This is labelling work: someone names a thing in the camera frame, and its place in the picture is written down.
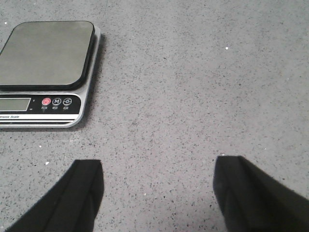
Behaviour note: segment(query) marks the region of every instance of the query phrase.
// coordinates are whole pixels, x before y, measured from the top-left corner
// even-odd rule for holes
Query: stainless steel weighing plate
[[[99,28],[87,21],[15,27],[0,54],[0,128],[59,128],[80,121],[99,40]]]

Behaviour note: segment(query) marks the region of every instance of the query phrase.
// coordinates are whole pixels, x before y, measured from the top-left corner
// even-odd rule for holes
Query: electronic scale
[[[78,123],[100,35],[87,21],[15,27],[0,54],[0,128],[67,128]]]

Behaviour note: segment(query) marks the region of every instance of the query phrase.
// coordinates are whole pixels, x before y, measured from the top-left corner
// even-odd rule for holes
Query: scale display screen
[[[0,111],[27,111],[31,98],[0,98]]]

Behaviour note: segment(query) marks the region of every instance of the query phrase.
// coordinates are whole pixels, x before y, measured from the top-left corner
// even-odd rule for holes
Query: scale platform
[[[0,128],[67,128],[83,117],[100,29],[88,21],[26,22],[0,54]]]

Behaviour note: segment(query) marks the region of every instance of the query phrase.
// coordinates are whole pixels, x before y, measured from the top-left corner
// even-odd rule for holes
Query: button
[[[66,98],[65,100],[63,100],[63,104],[64,105],[71,105],[72,103],[72,99],[71,98]]]
[[[60,98],[53,99],[53,105],[60,105],[60,104],[61,104],[61,99]]]
[[[42,101],[42,105],[49,105],[52,102],[50,98],[44,98]]]

